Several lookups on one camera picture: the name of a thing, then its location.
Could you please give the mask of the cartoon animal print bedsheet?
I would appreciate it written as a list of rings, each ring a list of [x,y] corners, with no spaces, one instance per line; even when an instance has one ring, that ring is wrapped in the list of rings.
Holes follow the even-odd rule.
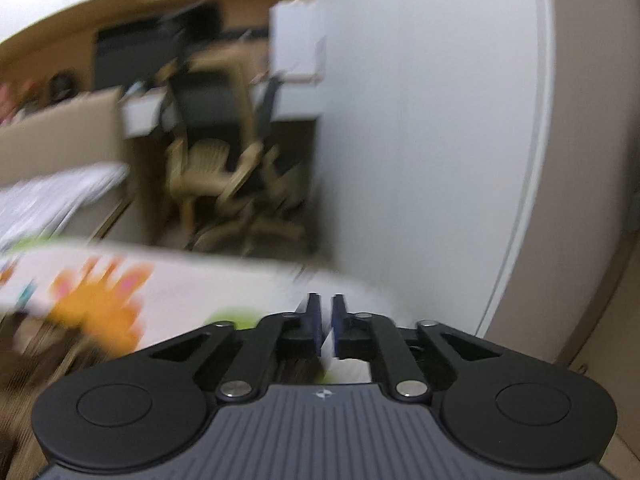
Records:
[[[214,321],[253,327],[268,314],[303,306],[312,292],[321,298],[325,328],[336,295],[349,311],[386,315],[399,326],[416,322],[391,292],[299,263],[68,238],[1,256],[2,310],[80,328],[118,354]]]

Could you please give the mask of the beige mesh office chair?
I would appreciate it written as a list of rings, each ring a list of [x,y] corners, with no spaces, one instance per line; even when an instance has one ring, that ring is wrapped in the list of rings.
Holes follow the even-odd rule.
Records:
[[[282,81],[269,79],[262,102],[250,92],[250,61],[237,50],[190,58],[166,79],[163,106],[175,113],[166,188],[179,209],[190,250],[238,238],[247,254],[258,237],[292,242],[306,230],[294,218],[306,202],[304,156],[282,150],[272,111]],[[235,120],[214,111],[214,91],[230,90]]]

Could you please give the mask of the white desk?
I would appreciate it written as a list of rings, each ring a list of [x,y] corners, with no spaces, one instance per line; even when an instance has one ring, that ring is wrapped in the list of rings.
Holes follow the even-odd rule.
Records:
[[[130,96],[120,101],[122,133],[125,139],[148,136],[157,126],[160,104],[167,96],[167,89],[152,89],[141,96]],[[230,90],[214,91],[214,111],[224,122],[235,120],[234,97]],[[315,82],[288,82],[279,88],[274,101],[273,122],[309,122],[324,112],[321,84]]]

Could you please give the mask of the beige bed headboard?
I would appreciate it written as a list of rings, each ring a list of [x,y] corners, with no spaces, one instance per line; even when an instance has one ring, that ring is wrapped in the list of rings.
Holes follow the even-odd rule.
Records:
[[[144,212],[140,162],[134,144],[122,133],[119,98],[117,90],[88,93],[2,127],[1,188],[97,162],[123,162],[129,168],[125,184],[82,208],[60,234],[48,238],[138,244],[152,240],[152,226]]]

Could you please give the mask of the white quilted mattress pad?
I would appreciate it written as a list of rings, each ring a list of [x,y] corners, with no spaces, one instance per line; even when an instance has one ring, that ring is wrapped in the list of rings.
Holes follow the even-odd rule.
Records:
[[[1,189],[1,250],[60,234],[82,208],[126,183],[123,162],[97,162]]]

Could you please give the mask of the black computer monitor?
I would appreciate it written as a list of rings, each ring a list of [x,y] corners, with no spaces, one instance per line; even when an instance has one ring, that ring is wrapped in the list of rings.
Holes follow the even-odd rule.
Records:
[[[207,47],[221,31],[221,10],[212,2],[103,29],[96,36],[93,88],[127,89],[149,81],[167,63]]]

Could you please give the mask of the white paper on wall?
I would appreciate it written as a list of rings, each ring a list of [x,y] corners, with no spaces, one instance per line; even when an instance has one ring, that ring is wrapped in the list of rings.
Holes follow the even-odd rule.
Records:
[[[324,75],[326,28],[316,0],[282,0],[270,9],[269,68],[291,80]]]

